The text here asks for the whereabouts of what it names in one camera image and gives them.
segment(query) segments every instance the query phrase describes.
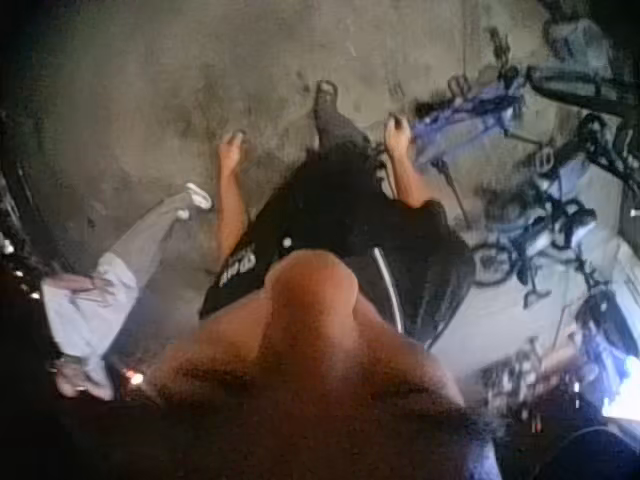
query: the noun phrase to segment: man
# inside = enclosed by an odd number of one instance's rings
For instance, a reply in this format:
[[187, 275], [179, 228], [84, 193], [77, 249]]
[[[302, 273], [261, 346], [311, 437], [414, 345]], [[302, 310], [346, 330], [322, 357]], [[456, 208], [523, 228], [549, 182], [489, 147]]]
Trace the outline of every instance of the man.
[[220, 145], [222, 269], [199, 331], [146, 383], [160, 408], [138, 423], [158, 430], [126, 436], [136, 476], [499, 478], [491, 429], [424, 348], [468, 291], [467, 246], [413, 169], [406, 120], [386, 128], [391, 200], [336, 101], [321, 82], [320, 153], [250, 225], [244, 134]]
[[42, 282], [51, 333], [62, 352], [56, 386], [66, 397], [81, 391], [111, 400], [113, 385], [103, 356], [122, 328], [140, 290], [160, 261], [160, 247], [177, 219], [208, 210], [209, 196], [192, 183], [151, 210], [98, 261], [90, 277], [60, 274]]

